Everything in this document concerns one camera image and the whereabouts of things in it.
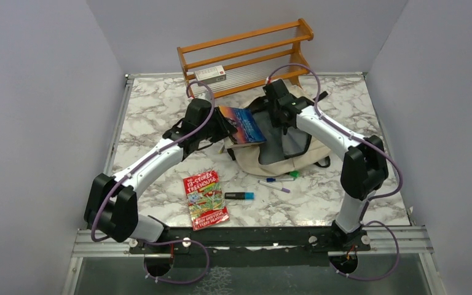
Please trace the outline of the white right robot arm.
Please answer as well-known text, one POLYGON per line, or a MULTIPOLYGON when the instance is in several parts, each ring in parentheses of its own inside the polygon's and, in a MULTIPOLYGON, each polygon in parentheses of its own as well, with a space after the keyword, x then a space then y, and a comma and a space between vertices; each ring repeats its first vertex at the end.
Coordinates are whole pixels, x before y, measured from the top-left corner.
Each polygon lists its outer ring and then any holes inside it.
POLYGON ((281 79, 268 82, 263 90, 273 126, 306 132, 341 159, 340 184, 345 195, 331 224, 330 242, 338 250, 347 249, 360 235, 369 199, 388 178, 382 140, 356 137, 323 114, 315 101, 294 96, 281 79))

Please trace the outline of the blue Jane Eyre book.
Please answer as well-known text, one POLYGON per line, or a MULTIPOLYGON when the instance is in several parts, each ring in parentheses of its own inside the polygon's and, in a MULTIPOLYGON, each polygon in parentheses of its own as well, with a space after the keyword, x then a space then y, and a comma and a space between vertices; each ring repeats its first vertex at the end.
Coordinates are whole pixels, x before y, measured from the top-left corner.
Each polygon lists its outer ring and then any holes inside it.
POLYGON ((249 146, 266 142, 266 138, 261 132, 249 109, 219 106, 221 114, 235 127, 235 133, 229 136, 233 146, 249 146))

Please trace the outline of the beige canvas backpack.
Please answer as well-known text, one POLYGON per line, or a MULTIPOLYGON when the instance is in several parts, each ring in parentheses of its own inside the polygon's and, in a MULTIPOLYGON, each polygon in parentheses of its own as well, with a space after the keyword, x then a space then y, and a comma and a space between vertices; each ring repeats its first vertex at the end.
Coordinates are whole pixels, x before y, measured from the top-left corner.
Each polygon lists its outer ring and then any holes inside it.
POLYGON ((239 108, 249 109, 265 141, 259 144, 238 146, 232 138, 224 140, 230 158, 246 173, 256 176, 279 176, 294 170, 331 165, 331 150, 308 133, 289 128, 284 134, 280 127, 272 126, 266 110, 267 98, 257 90, 247 91, 249 97, 239 108))

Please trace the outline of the red Treehouse book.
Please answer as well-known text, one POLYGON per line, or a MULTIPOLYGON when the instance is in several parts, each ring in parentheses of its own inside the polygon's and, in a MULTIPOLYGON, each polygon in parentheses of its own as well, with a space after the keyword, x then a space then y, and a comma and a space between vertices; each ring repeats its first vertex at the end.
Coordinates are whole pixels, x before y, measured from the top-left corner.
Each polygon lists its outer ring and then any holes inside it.
POLYGON ((219 176, 210 170, 183 179, 193 231, 229 220, 219 176))

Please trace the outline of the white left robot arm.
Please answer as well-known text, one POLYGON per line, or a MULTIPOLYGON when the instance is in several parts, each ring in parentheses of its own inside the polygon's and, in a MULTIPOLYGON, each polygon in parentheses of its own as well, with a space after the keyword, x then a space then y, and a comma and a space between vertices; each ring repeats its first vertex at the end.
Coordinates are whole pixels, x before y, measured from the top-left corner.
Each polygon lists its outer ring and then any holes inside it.
POLYGON ((201 141, 215 143, 236 133, 213 103, 194 98, 182 119, 168 129, 144 157, 129 167, 108 176, 95 177, 84 211, 94 242, 104 239, 124 242, 129 238, 145 240, 153 252, 168 246, 165 224, 138 212, 140 195, 161 175, 201 149, 201 141))

